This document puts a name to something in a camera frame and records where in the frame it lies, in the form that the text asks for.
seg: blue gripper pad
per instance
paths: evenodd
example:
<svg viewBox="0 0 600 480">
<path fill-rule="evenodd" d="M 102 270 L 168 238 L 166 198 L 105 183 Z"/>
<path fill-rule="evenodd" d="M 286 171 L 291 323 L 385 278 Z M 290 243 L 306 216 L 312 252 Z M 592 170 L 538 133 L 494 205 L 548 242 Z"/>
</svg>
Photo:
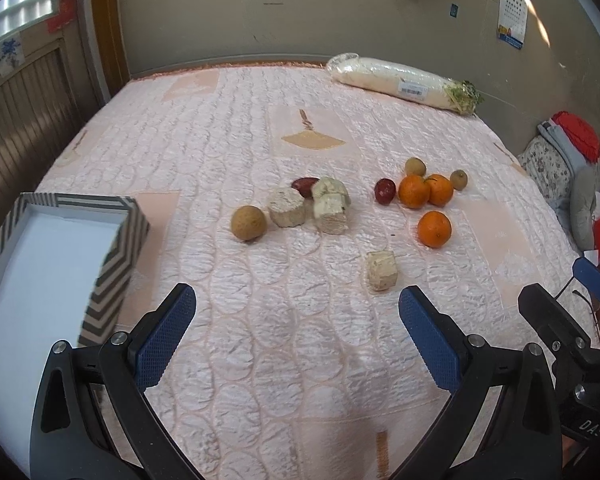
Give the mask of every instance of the blue gripper pad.
<svg viewBox="0 0 600 480">
<path fill-rule="evenodd" d="M 571 267 L 573 277 L 600 302 L 600 270 L 586 258 L 578 258 Z"/>
<path fill-rule="evenodd" d="M 144 330 L 139 326 L 145 318 L 138 323 L 136 328 L 140 330 L 134 341 L 140 346 L 135 349 L 134 379 L 139 390 L 144 391 L 160 382 L 195 313 L 195 292 L 189 285 L 179 283 L 151 313 L 152 317 L 147 318 L 147 325 L 142 327 Z"/>
<path fill-rule="evenodd" d="M 440 314 L 417 286 L 402 290 L 398 310 L 436 386 L 455 393 L 468 361 L 464 333 L 449 316 Z"/>
</svg>

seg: mattress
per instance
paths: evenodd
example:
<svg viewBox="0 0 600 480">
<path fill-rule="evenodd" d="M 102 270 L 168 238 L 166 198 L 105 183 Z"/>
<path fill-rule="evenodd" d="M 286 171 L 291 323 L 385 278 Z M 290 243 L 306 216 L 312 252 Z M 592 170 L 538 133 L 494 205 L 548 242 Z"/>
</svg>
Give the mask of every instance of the mattress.
<svg viewBox="0 0 600 480">
<path fill-rule="evenodd" d="M 320 149 L 295 137 L 301 110 L 323 136 Z M 453 234 L 440 250 L 416 239 L 429 207 L 374 202 L 375 182 L 399 182 L 410 156 L 429 173 L 469 175 L 444 208 Z M 344 235 L 313 221 L 270 224 L 249 244 L 230 233 L 238 206 L 264 208 L 271 189 L 324 175 L 351 196 Z M 386 478 L 448 396 L 400 322 L 402 288 L 418 285 L 465 333 L 521 349 L 539 342 L 517 311 L 522 286 L 557 294 L 576 258 L 536 184 L 477 116 L 349 88 L 317 68 L 234 66 L 131 82 L 38 191 L 136 196 L 151 222 L 144 263 L 118 320 L 104 326 L 130 328 L 177 282 L 194 288 L 196 316 L 146 396 L 208 479 Z M 398 283 L 372 292 L 363 260 L 385 249 Z M 586 302 L 569 291 L 560 302 L 594 338 Z M 459 460 L 489 416 L 481 413 Z"/>
</svg>

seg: tofu cube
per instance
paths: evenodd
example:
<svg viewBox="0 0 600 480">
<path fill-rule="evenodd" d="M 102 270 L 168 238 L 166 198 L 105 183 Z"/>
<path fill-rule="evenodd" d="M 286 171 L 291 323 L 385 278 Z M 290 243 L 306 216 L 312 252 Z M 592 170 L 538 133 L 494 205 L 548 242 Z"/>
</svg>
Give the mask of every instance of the tofu cube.
<svg viewBox="0 0 600 480">
<path fill-rule="evenodd" d="M 311 194 L 314 197 L 314 200 L 318 200 L 321 196 L 324 196 L 326 194 L 334 193 L 343 196 L 345 207 L 349 207 L 351 205 L 351 199 L 349 197 L 349 192 L 347 191 L 347 188 L 343 183 L 341 183 L 341 181 L 337 180 L 336 178 L 324 176 L 311 188 Z"/>
<path fill-rule="evenodd" d="M 274 189 L 267 200 L 271 221 L 278 227 L 295 227 L 304 223 L 304 198 L 291 187 Z"/>
<path fill-rule="evenodd" d="M 346 199 L 340 193 L 327 193 L 314 199 L 315 224 L 323 233 L 341 235 L 349 229 Z"/>
<path fill-rule="evenodd" d="M 398 267 L 393 251 L 375 251 L 366 254 L 366 277 L 376 291 L 387 290 L 398 280 Z"/>
</svg>

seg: barcode label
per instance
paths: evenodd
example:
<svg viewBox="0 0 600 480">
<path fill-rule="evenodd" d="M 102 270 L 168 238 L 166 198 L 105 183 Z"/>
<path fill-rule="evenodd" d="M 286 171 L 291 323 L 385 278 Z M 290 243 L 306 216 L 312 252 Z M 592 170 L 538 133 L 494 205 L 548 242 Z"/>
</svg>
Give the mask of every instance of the barcode label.
<svg viewBox="0 0 600 480">
<path fill-rule="evenodd" d="M 398 94 L 416 101 L 424 101 L 427 97 L 427 91 L 429 89 L 426 86 L 417 83 L 409 83 L 407 81 L 400 81 L 398 83 Z"/>
</svg>

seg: blue handle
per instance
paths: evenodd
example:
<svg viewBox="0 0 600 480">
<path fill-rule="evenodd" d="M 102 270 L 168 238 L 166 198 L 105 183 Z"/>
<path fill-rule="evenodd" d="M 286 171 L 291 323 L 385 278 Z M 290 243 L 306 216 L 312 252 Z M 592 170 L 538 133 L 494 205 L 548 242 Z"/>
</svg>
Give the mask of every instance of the blue handle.
<svg viewBox="0 0 600 480">
<path fill-rule="evenodd" d="M 144 391 L 160 382 L 195 313 L 196 294 L 186 285 L 181 293 L 173 298 L 173 303 L 136 353 L 134 379 L 139 390 Z"/>
<path fill-rule="evenodd" d="M 578 258 L 571 270 L 573 277 L 600 302 L 600 270 L 586 258 Z"/>
<path fill-rule="evenodd" d="M 398 310 L 436 386 L 454 393 L 462 381 L 461 363 L 458 354 L 432 319 L 432 316 L 439 317 L 441 314 L 415 286 L 401 292 Z"/>
</svg>

